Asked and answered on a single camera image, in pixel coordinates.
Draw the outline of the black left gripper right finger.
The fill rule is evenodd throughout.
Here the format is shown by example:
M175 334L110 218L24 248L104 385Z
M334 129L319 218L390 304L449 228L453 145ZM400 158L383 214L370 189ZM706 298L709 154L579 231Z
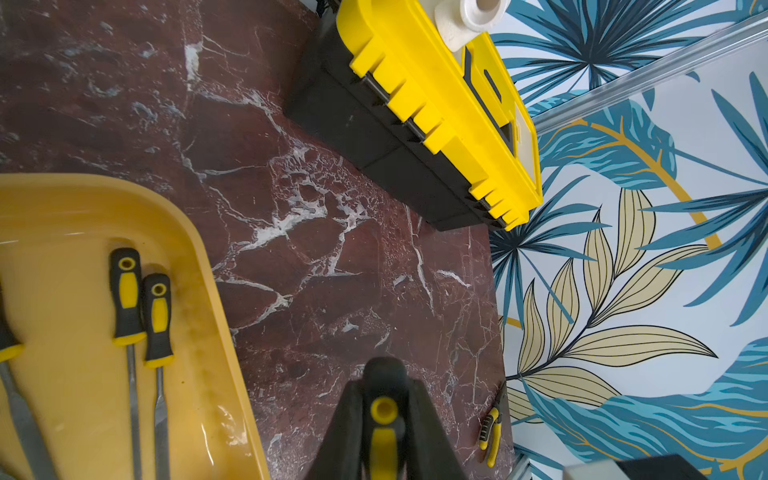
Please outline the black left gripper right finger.
M465 480L467 476L421 380L409 380L406 417L407 478Z

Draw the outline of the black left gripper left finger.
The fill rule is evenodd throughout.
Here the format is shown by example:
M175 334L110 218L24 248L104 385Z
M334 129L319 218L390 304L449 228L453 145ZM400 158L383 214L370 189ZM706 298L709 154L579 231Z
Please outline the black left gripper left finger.
M349 381L334 410L307 480L362 478L363 394L361 381Z

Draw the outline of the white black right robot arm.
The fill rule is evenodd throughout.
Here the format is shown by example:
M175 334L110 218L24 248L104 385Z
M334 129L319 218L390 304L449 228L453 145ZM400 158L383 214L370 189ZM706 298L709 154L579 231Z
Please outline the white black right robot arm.
M665 455L633 460L600 460L565 467L564 480L706 480L682 456Z

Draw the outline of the yellow plastic storage tray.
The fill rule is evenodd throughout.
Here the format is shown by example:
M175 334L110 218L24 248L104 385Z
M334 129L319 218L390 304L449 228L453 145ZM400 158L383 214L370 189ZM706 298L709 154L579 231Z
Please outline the yellow plastic storage tray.
M162 376L136 374L115 338L109 260L135 249L170 279ZM155 475L154 410L169 413L174 479L265 479L268 466L203 241L187 216L136 184L86 174L1 178L1 298L19 340L4 356L61 479Z

